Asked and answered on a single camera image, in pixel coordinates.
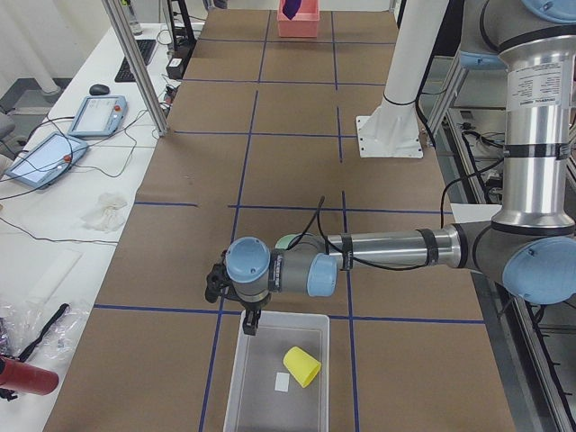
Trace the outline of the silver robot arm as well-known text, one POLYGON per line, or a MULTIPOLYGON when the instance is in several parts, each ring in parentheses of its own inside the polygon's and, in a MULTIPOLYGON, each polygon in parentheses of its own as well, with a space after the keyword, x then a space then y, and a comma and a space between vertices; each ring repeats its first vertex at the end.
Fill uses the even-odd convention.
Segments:
POLYGON ((274 293, 330 296, 338 270, 354 265, 408 271, 446 265, 480 272, 534 304, 575 292, 574 220, 565 212, 566 170, 574 104, 575 4, 572 1, 468 1, 461 61, 507 70, 503 197, 488 221, 407 232, 300 235, 269 248, 235 240, 207 278, 209 302, 245 309, 254 335, 274 293))

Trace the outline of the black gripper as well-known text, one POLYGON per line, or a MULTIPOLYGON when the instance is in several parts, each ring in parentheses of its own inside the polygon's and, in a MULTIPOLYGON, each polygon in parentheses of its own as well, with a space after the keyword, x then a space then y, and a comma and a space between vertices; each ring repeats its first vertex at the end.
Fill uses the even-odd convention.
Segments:
POLYGON ((242 306, 245 309, 245 318, 242 321, 242 330, 246 336, 255 336, 257 334, 258 322, 262 309, 266 306, 266 301, 246 302, 242 306))

